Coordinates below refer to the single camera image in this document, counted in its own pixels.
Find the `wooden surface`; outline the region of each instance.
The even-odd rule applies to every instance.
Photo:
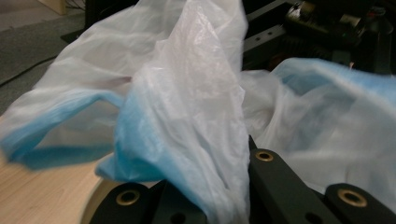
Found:
[[[46,5],[60,15],[66,14],[65,0],[38,0],[40,3]]]
[[[94,167],[88,163],[30,172],[2,156],[0,223],[79,223],[99,181]]]

